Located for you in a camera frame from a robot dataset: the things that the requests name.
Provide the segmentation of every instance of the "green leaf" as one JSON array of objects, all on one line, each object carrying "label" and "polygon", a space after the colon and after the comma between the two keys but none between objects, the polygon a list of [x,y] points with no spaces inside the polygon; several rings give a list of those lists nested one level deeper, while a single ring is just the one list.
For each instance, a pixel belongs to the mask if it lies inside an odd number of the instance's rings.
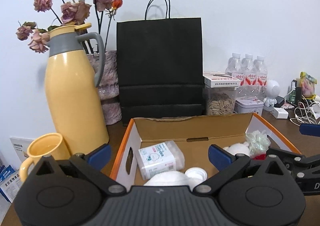
[{"label": "green leaf", "polygon": [[36,28],[37,23],[36,22],[24,22],[24,24],[22,26],[30,26],[31,29],[33,30],[34,28]]},{"label": "green leaf", "polygon": [[38,29],[40,33],[47,33],[48,31],[45,29]]},{"label": "green leaf", "polygon": [[58,27],[60,27],[60,26],[51,25],[48,27],[48,31],[52,31],[53,29],[58,28]]}]

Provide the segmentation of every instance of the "white wall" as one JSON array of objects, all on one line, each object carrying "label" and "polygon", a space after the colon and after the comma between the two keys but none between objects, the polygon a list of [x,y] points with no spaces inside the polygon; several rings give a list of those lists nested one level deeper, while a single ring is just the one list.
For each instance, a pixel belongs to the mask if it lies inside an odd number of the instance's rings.
[{"label": "white wall", "polygon": [[[54,131],[43,87],[48,54],[36,54],[28,49],[27,41],[17,40],[17,21],[36,21],[48,27],[54,17],[51,12],[35,12],[33,0],[0,1],[0,150],[17,168],[20,162],[9,137],[36,138]],[[142,19],[148,1],[124,0],[116,20]],[[269,78],[280,83],[280,95],[287,93],[300,71],[320,79],[320,0],[171,1],[172,17],[202,18],[205,71],[224,71],[231,53],[240,52],[266,57]],[[163,6],[164,2],[157,0],[156,4]],[[59,6],[60,0],[54,0],[56,11]],[[149,15],[161,17],[161,11],[153,7]],[[92,9],[92,31],[97,30],[94,16]],[[116,48],[115,30],[113,22],[109,49]]]}]

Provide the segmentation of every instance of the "gray thermos handle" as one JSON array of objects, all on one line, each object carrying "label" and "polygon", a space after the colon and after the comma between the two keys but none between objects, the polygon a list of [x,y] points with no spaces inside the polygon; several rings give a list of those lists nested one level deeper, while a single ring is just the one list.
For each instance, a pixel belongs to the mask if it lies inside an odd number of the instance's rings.
[{"label": "gray thermos handle", "polygon": [[98,87],[100,84],[100,81],[102,79],[103,70],[104,70],[104,63],[106,60],[106,55],[104,52],[104,44],[102,41],[102,37],[99,33],[85,33],[82,35],[77,36],[78,42],[87,41],[90,39],[95,39],[98,44],[98,53],[99,53],[99,69],[97,73],[94,76],[94,85],[95,87]]}]

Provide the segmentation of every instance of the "white charger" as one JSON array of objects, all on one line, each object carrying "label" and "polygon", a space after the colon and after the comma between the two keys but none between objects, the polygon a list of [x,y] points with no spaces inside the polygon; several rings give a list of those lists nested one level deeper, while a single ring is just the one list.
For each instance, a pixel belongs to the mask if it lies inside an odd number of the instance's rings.
[{"label": "white charger", "polygon": [[289,113],[283,108],[273,108],[272,115],[277,119],[287,119]]}]

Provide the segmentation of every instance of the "mug rim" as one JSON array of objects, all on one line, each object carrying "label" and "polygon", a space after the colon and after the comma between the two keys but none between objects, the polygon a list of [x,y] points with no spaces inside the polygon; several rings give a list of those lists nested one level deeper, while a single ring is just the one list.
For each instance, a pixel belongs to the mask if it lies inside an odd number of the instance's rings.
[{"label": "mug rim", "polygon": [[[58,143],[53,149],[51,149],[49,152],[46,152],[46,153],[40,154],[40,155],[30,154],[30,148],[31,148],[37,141],[43,139],[44,137],[53,136],[53,135],[54,135],[54,136],[58,136],[58,137],[60,138],[59,143]],[[42,136],[39,136],[38,138],[36,138],[35,140],[33,140],[33,141],[31,142],[31,144],[30,144],[30,145],[28,146],[28,148],[27,148],[27,154],[28,154],[28,156],[31,157],[31,158],[42,157],[42,156],[44,156],[44,155],[46,155],[46,154],[50,154],[50,153],[52,153],[54,150],[56,150],[56,149],[61,145],[62,141],[63,141],[63,136],[62,136],[62,134],[60,134],[60,133],[47,133],[47,134],[44,134],[44,135],[42,135]]]}]

